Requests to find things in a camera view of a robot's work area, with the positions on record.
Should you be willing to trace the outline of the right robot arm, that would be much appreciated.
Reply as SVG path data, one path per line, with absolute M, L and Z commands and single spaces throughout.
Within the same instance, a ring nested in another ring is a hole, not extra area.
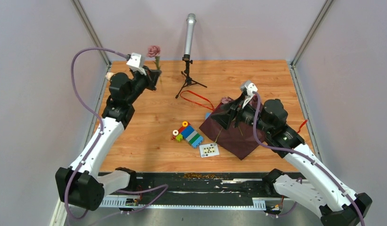
M 279 99 L 269 99 L 257 108 L 243 105 L 244 97 L 221 106 L 220 113 L 210 115 L 224 129 L 232 122 L 252 126 L 253 136 L 262 131 L 265 143 L 289 162 L 311 183 L 309 188 L 291 179 L 286 173 L 273 169 L 263 182 L 267 196 L 287 196 L 318 216 L 325 226 L 355 226 L 365 224 L 364 218 L 372 204 L 366 193 L 357 193 L 339 180 L 315 156 L 303 138 L 287 124 L 288 113 Z

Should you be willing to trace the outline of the cream artificial rose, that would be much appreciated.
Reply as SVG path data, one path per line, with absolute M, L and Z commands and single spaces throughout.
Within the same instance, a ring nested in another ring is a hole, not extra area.
M 108 81 L 111 81 L 111 78 L 114 76 L 115 73 L 112 73 L 112 72 L 107 72 L 106 75 L 105 75 L 105 78 L 108 80 Z

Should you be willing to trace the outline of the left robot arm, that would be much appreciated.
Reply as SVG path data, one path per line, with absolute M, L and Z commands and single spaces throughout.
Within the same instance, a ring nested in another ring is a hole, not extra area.
M 111 193 L 122 190 L 125 194 L 133 194 L 137 191 L 138 182 L 133 170 L 120 167 L 99 176 L 110 148 L 132 119 L 135 112 L 133 103 L 144 90 L 156 90 L 162 74 L 161 70 L 147 66 L 142 71 L 131 72 L 132 78 L 125 73 L 116 73 L 110 78 L 110 95 L 92 139 L 68 168 L 57 170 L 55 179 L 59 198 L 65 204 L 94 211 Z

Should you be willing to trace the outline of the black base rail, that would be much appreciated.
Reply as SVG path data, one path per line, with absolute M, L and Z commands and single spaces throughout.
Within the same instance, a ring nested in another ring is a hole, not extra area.
M 159 209 L 263 210 L 281 204 L 284 210 L 294 201 L 271 191 L 263 182 L 265 172 L 238 173 L 137 173 L 136 191 L 168 185 L 162 191 L 144 194 L 115 192 L 104 198 L 101 207 L 138 209 L 146 204 Z

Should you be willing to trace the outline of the mauve artificial rose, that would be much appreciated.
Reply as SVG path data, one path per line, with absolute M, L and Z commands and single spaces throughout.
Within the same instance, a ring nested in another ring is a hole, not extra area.
M 157 45 L 151 45 L 148 47 L 147 57 L 148 58 L 154 58 L 154 63 L 156 65 L 156 69 L 160 70 L 160 52 L 161 48 Z

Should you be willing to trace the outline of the multicolour toy brick car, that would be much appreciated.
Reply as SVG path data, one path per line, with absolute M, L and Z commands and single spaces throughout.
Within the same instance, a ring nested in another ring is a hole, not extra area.
M 183 121 L 182 126 L 179 129 L 175 129 L 172 132 L 172 140 L 178 134 L 182 134 L 183 140 L 185 140 L 192 148 L 197 148 L 204 141 L 204 137 L 201 136 L 188 121 Z

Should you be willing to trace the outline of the purple artificial flower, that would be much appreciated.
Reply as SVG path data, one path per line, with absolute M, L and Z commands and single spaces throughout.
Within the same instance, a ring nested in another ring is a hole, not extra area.
M 223 105 L 225 105 L 225 104 L 228 104 L 228 103 L 230 103 L 230 102 L 232 102 L 234 99 L 232 99 L 232 98 L 230 98 L 230 97 L 222 97 L 221 98 L 221 103 L 223 104 Z

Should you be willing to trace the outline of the nine of spades card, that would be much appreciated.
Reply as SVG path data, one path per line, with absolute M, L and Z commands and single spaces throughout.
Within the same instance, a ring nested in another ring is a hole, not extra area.
M 203 144 L 199 146 L 200 157 L 212 157 L 220 154 L 217 143 Z

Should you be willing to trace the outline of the black tripod stand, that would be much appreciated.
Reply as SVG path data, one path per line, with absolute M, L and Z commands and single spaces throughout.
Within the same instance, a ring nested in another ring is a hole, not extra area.
M 177 95 L 175 96 L 175 99 L 177 99 L 177 98 L 180 96 L 182 90 L 183 90 L 184 88 L 186 88 L 186 87 L 189 87 L 189 86 L 192 86 L 192 85 L 200 85 L 200 86 L 202 86 L 202 87 L 204 87 L 204 88 L 207 88 L 206 85 L 204 85 L 204 84 L 202 84 L 202 83 L 200 83 L 200 82 L 197 82 L 197 81 L 195 81 L 194 79 L 192 79 L 192 78 L 190 77 L 190 65 L 193 64 L 193 60 L 190 60 L 190 59 L 187 58 L 187 57 L 183 57 L 183 58 L 182 58 L 182 61 L 185 62 L 185 70 L 184 70 L 184 71 L 181 71 L 181 74 L 185 77 L 185 81 L 184 81 L 184 84 L 181 86 L 179 92 L 178 92 Z

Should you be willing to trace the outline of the silver microphone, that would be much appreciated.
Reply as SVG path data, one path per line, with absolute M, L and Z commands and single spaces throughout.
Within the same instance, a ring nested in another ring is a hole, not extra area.
M 182 58 L 183 61 L 190 60 L 193 33 L 194 33 L 194 27 L 196 24 L 196 15 L 194 13 L 189 13 L 186 19 L 186 23 L 187 23 L 187 32 L 186 32 L 184 55 Z

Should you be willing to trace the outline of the green toy block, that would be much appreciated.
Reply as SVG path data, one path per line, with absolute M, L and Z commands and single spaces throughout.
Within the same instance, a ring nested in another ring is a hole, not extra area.
M 181 142 L 181 141 L 183 140 L 182 134 L 178 134 L 178 135 L 175 137 L 175 140 L 176 140 L 177 142 Z

